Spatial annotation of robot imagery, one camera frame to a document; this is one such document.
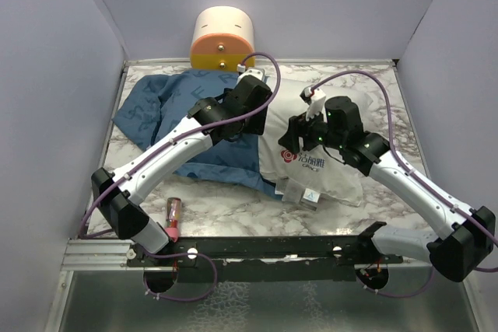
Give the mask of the white pillow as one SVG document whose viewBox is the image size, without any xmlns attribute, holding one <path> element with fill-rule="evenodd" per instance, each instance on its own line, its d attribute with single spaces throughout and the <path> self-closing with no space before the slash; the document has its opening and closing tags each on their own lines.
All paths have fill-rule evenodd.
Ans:
<svg viewBox="0 0 498 332">
<path fill-rule="evenodd" d="M 288 179 L 298 183 L 300 191 L 309 188 L 329 200 L 358 206 L 363 202 L 359 173 L 342 165 L 337 151 L 325 152 L 318 146 L 294 155 L 278 144 L 287 131 L 289 118 L 306 111 L 307 105 L 300 94 L 309 85 L 308 82 L 283 79 L 275 99 L 268 106 L 265 129 L 258 137 L 259 173 L 265 185 L 264 192 L 281 199 L 275 194 L 276 184 Z"/>
</svg>

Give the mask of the blue patterned pillowcase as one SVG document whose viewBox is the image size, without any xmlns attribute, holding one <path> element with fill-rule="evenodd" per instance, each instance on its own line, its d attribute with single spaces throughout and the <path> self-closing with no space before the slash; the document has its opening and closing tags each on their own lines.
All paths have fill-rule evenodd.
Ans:
<svg viewBox="0 0 498 332">
<path fill-rule="evenodd" d="M 146 75 L 137 81 L 113 118 L 117 128 L 141 151 L 168 135 L 200 99 L 223 94 L 238 74 L 189 69 L 175 75 Z M 222 141 L 175 172 L 199 180 L 235 183 L 279 200 L 274 183 L 260 174 L 258 136 Z"/>
</svg>

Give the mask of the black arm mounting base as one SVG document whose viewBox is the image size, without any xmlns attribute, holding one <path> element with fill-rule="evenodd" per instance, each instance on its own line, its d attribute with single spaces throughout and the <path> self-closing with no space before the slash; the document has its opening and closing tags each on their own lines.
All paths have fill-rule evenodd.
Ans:
<svg viewBox="0 0 498 332">
<path fill-rule="evenodd" d="M 402 257 L 379 253 L 366 236 L 181 237 L 150 256 L 132 245 L 130 268 L 179 282 L 207 283 L 333 280 L 355 281 L 356 270 L 400 264 Z"/>
</svg>

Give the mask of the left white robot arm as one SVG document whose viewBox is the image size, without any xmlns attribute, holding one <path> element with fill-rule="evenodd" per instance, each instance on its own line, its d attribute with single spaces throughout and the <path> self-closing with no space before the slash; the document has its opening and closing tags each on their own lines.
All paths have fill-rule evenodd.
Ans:
<svg viewBox="0 0 498 332">
<path fill-rule="evenodd" d="M 152 264 L 170 260 L 172 238 L 140 204 L 166 177 L 219 142 L 261 134 L 273 97 L 265 80 L 261 69 L 249 69 L 233 89 L 199 100 L 168 135 L 138 158 L 114 172 L 100 168 L 91 176 L 96 208 L 118 238 L 140 245 Z"/>
</svg>

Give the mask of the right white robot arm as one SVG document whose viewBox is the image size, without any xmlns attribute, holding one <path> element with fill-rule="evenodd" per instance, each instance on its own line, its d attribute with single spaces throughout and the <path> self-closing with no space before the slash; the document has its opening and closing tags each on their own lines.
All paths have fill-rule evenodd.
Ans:
<svg viewBox="0 0 498 332">
<path fill-rule="evenodd" d="M 409 257 L 461 282 L 493 251 L 495 215 L 450 197 L 392 151 L 386 138 L 364 130 L 359 107 L 349 97 L 310 98 L 307 103 L 306 112 L 289 119 L 279 144 L 295 155 L 318 146 L 338 151 L 343 163 L 394 192 L 430 226 L 419 231 L 374 223 L 358 237 L 363 261 Z"/>
</svg>

